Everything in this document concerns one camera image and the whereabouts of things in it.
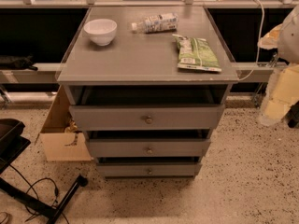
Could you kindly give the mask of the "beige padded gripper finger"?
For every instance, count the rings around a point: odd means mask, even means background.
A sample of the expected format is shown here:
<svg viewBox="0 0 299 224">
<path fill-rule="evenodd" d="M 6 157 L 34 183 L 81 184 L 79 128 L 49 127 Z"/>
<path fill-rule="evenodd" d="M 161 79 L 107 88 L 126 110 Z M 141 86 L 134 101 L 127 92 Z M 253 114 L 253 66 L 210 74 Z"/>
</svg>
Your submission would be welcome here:
<svg viewBox="0 0 299 224">
<path fill-rule="evenodd" d="M 299 64 L 291 63 L 270 76 L 258 121 L 271 126 L 282 121 L 291 107 L 299 101 Z"/>
</svg>

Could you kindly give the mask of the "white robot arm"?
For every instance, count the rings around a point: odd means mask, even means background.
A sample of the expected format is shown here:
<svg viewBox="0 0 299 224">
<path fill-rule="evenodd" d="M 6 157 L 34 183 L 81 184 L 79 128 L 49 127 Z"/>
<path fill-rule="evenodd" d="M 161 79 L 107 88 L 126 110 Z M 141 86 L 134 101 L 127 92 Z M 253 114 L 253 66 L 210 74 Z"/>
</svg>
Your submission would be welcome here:
<svg viewBox="0 0 299 224">
<path fill-rule="evenodd" d="M 275 69 L 268 80 L 258 121 L 271 126 L 280 122 L 299 101 L 299 6 L 262 37 L 258 47 L 277 49 L 278 57 L 289 63 L 282 71 Z"/>
</svg>

